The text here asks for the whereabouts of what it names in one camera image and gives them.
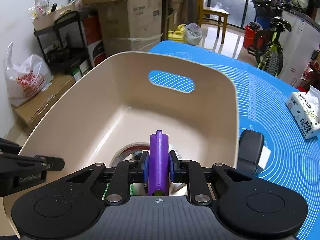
wooden chair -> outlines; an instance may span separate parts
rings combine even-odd
[[[203,0],[197,0],[197,11],[198,11],[198,19],[197,19],[198,22],[197,23],[198,23],[199,26],[201,26],[202,23],[217,26],[218,27],[217,37],[219,37],[220,28],[222,27],[221,44],[223,44],[224,43],[224,38],[226,36],[228,16],[230,15],[230,13],[228,13],[227,11],[225,11],[223,9],[203,6]],[[215,22],[215,21],[213,21],[211,19],[204,18],[204,15],[206,15],[206,14],[217,15],[218,16],[218,22]]]

chair seat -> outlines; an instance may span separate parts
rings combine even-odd
[[[215,15],[220,15],[220,16],[229,16],[230,15],[230,13],[228,13],[227,11],[225,11],[223,9],[207,7],[207,6],[203,7],[203,13],[204,14],[215,14]]]

white plastic bag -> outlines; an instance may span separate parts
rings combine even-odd
[[[50,83],[53,76],[44,59],[38,55],[31,55],[21,66],[13,64],[11,57],[12,42],[3,60],[4,76],[11,104],[21,106]]]
[[[198,45],[202,38],[202,30],[198,24],[190,23],[186,28],[186,42],[191,45]]]

tissue box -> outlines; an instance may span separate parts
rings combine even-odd
[[[320,134],[320,125],[314,107],[305,99],[306,94],[292,92],[286,101],[286,105],[300,127],[303,136],[308,139]]]

bicycle seat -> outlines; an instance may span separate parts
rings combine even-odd
[[[289,32],[291,32],[292,30],[291,24],[286,20],[282,19],[281,17],[274,17],[271,19],[271,24],[277,24],[277,23],[281,23],[284,26],[284,28],[286,28]]]

